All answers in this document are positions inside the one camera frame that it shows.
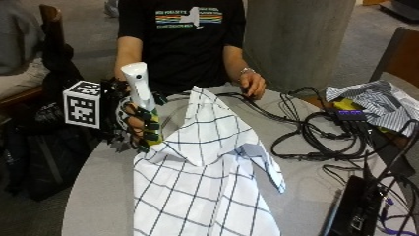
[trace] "gray table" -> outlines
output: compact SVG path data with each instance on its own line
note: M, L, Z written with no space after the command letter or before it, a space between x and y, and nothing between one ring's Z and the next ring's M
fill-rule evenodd
M212 93L238 91L236 87L211 88ZM294 130L294 125L275 122L259 115L238 99L222 98L224 104L231 108L242 120L254 128L266 149L274 139L282 134ZM263 99L258 105L275 114L283 114L279 108L279 94L266 91ZM299 116L303 118L318 108L294 99L294 105ZM159 107L158 113L163 123L162 133L170 133L183 124L183 117L187 107L187 98L171 101ZM337 131L336 127L329 127L329 122L318 119L318 127ZM328 142L329 148L344 147L347 143ZM278 153L307 153L314 151L302 137L292 137L280 144L275 151ZM86 163L79 171L67 199L65 216L62 221L62 236L123 236L131 235L131 215L133 215L133 193L131 193L131 161L135 156L133 150L115 153L106 143L99 143L94 149ZM307 162L283 160L275 158L279 163L287 189L279 194L270 184L266 175L256 172L258 187L262 196L275 216L283 235L318 235L327 211L335 199L335 193L343 186L320 170L326 163L345 165L344 162L332 160L324 162ZM369 165L373 173L383 169L380 159L369 158ZM391 208L391 214L403 214L405 209L396 205ZM400 221L387 224L391 228L399 227ZM407 230L413 231L412 221L407 224Z

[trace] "grid pattern cloth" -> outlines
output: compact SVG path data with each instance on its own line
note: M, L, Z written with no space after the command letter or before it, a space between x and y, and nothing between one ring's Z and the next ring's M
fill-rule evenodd
M183 126L133 161L133 235L280 235L252 163L282 193L280 168L252 129L194 87Z

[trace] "gray pillar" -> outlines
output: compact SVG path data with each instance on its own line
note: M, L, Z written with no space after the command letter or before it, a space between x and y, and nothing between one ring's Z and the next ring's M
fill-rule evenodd
M247 0L244 57L268 89L324 90L355 0Z

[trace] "seated person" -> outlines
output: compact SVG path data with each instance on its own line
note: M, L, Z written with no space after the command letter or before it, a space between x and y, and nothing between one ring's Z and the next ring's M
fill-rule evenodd
M143 61L151 91L173 94L239 84L247 97L260 99L264 79L242 58L244 9L242 0L119 0L119 33L115 78L121 67ZM143 123L127 114L125 127L141 140Z
M0 0L0 99L42 83L42 30L18 0Z
M118 0L106 0L105 1L105 13L107 16L115 18L119 15L118 12Z

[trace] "t-shirt graphic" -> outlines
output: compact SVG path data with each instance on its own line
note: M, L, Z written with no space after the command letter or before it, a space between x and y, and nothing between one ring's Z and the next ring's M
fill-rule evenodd
M216 8L192 7L190 11L170 10L155 11L155 23L158 29L191 28L200 29L202 23L220 24L222 13Z
M189 11L189 16L181 16L179 23L192 23L194 26L199 27L199 7L192 7L192 9Z

